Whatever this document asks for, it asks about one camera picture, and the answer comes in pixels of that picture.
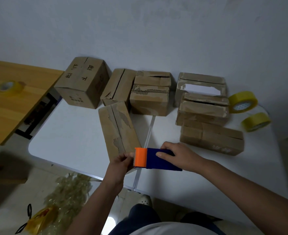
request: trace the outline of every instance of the dark blue pants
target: dark blue pants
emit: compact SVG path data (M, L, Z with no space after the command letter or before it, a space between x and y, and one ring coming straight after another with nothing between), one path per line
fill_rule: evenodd
M156 211L147 205L136 204L130 210L129 216L119 222L109 235L129 235L134 231L153 223L161 222ZM181 221L205 227L218 235L225 235L209 218L202 213L187 213Z

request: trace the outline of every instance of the torn white paper label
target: torn white paper label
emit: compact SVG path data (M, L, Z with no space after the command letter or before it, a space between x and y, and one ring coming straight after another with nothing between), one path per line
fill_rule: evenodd
M181 87L181 90L185 90L188 93L198 93L198 94L204 94L204 95L220 95L220 90L217 90L216 88L212 86L199 86L199 85L193 85L193 84L184 84Z

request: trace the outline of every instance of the hand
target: hand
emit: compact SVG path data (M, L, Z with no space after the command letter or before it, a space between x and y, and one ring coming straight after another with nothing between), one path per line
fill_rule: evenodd
M208 161L207 159L190 150L184 143L181 142L164 142L161 146L161 149L170 149L173 151L175 156L171 156L162 152L156 153L156 156L186 171L200 174L201 170L204 169L205 163Z
M123 188L126 173L133 168L134 155L134 152L122 153L109 163L103 183L114 189L117 194Z

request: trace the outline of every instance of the white shoe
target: white shoe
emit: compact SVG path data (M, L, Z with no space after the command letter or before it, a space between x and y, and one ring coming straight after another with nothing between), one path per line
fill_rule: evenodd
M153 207L153 203L151 202L150 196L148 196L148 195L142 195L137 203Z

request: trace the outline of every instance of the gray wall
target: gray wall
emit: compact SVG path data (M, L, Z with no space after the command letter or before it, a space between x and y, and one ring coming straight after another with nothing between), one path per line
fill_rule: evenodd
M288 136L288 0L0 0L0 60L223 76Z

